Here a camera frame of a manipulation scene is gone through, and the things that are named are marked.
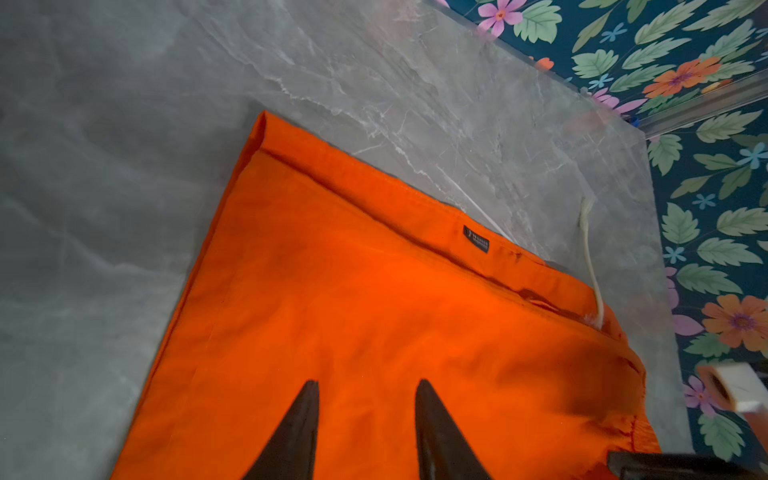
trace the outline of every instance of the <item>drawstring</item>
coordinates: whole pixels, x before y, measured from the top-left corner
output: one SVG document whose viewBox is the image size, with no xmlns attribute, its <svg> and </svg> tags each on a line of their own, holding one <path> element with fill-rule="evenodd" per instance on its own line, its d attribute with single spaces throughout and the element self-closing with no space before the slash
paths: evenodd
<svg viewBox="0 0 768 480">
<path fill-rule="evenodd" d="M 592 204 L 594 200 L 588 200 L 587 198 L 581 199 L 581 213 L 579 214 L 578 225 L 581 228 L 581 243 L 584 247 L 584 260 L 587 262 L 587 270 L 589 270 L 589 279 L 592 282 L 592 290 L 594 290 L 594 299 L 598 303 L 598 314 L 594 318 L 594 321 L 590 321 L 591 318 L 587 318 L 589 323 L 593 323 L 593 327 L 597 330 L 603 329 L 603 317 L 605 315 L 605 307 L 603 305 L 603 296 L 600 294 L 600 286 L 598 285 L 598 278 L 594 275 L 594 268 L 592 266 L 592 259 L 589 256 L 589 211 L 592 210 Z"/>
</svg>

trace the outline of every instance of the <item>orange fabric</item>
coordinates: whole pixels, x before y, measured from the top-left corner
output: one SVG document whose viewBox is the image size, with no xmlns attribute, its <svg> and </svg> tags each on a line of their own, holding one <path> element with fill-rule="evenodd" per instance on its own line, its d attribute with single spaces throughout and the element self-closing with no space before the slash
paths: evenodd
<svg viewBox="0 0 768 480">
<path fill-rule="evenodd" d="M 490 240 L 487 253 L 464 226 Z M 239 480 L 319 381 L 315 478 L 418 478 L 428 379 L 504 478 L 605 478 L 658 452 L 645 370 L 592 290 L 453 207 L 264 113 L 112 478 Z"/>
</svg>

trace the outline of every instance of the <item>black label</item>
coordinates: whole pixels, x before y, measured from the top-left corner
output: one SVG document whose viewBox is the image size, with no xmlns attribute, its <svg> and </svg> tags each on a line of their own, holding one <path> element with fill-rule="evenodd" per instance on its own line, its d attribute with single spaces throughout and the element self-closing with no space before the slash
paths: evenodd
<svg viewBox="0 0 768 480">
<path fill-rule="evenodd" d="M 488 248 L 491 246 L 491 242 L 487 238 L 480 237 L 478 234 L 470 230 L 466 225 L 464 226 L 464 236 L 472 242 L 475 247 L 488 253 Z"/>
</svg>

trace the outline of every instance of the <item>marble tabletop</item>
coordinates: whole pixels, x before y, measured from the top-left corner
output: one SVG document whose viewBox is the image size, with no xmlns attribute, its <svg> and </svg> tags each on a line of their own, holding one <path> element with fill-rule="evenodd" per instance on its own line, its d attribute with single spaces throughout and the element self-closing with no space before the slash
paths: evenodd
<svg viewBox="0 0 768 480">
<path fill-rule="evenodd" d="M 0 478 L 105 478 L 268 109 L 587 279 L 691 451 L 641 132 L 423 0 L 3 3 Z"/>
</svg>

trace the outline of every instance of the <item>floral wallpaper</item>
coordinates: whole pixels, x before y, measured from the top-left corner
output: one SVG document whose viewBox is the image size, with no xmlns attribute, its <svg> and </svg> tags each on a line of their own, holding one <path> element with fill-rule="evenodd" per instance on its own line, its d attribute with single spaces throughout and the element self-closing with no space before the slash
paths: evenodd
<svg viewBox="0 0 768 480">
<path fill-rule="evenodd" d="M 437 2 L 633 123 L 768 67 L 766 0 Z"/>
<path fill-rule="evenodd" d="M 768 99 L 647 148 L 694 448 L 768 472 L 749 425 L 715 405 L 696 370 L 768 356 Z"/>
</svg>

